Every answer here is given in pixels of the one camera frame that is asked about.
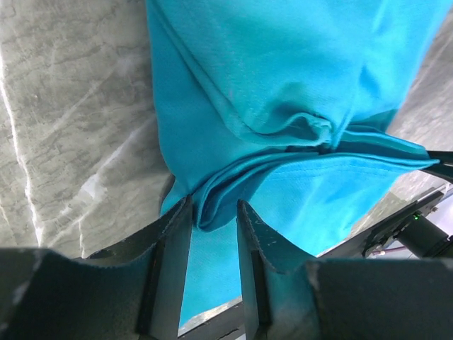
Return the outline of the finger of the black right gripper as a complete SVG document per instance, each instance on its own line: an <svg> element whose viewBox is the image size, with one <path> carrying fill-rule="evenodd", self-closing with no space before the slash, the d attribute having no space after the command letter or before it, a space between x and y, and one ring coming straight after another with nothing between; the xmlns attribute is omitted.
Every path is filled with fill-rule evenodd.
<svg viewBox="0 0 453 340"><path fill-rule="evenodd" d="M428 155L438 163L423 169L423 172L453 183L453 151L428 151Z"/></svg>

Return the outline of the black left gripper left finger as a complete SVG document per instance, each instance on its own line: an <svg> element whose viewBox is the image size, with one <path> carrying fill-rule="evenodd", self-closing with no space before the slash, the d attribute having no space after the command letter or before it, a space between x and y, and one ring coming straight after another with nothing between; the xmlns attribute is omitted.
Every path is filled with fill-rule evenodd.
<svg viewBox="0 0 453 340"><path fill-rule="evenodd" d="M193 203L85 259L1 250L2 339L176 339Z"/></svg>

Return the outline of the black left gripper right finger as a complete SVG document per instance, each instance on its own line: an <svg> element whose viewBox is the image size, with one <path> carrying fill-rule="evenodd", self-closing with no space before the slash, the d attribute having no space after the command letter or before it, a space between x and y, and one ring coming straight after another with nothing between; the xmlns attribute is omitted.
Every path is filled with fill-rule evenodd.
<svg viewBox="0 0 453 340"><path fill-rule="evenodd" d="M451 339L452 258L325 259L237 206L248 339Z"/></svg>

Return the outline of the teal t shirt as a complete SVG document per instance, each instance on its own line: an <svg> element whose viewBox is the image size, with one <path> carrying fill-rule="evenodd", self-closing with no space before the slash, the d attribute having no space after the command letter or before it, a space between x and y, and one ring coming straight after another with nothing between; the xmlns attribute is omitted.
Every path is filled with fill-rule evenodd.
<svg viewBox="0 0 453 340"><path fill-rule="evenodd" d="M309 254L342 242L402 175L392 137L451 1L148 1L163 213L194 204L181 322L241 293L236 204Z"/></svg>

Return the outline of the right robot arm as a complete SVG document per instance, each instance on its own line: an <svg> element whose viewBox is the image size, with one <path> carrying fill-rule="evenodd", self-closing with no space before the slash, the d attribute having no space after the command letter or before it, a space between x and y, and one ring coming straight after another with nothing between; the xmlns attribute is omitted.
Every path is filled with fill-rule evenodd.
<svg viewBox="0 0 453 340"><path fill-rule="evenodd" d="M428 215L439 203L452 196L452 189L432 193L408 204L369 229L355 235L322 255L325 259L369 259L389 253L389 246L399 242L418 258L452 258L452 237Z"/></svg>

